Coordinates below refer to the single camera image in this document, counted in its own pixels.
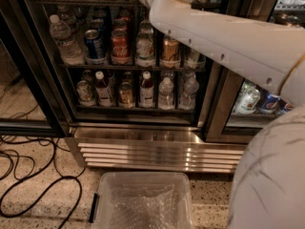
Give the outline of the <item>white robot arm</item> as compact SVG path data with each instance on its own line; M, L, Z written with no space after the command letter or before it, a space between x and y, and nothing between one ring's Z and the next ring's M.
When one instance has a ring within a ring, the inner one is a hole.
M245 149L228 229L305 229L305 31L194 10L193 0L139 1L156 29L293 105Z

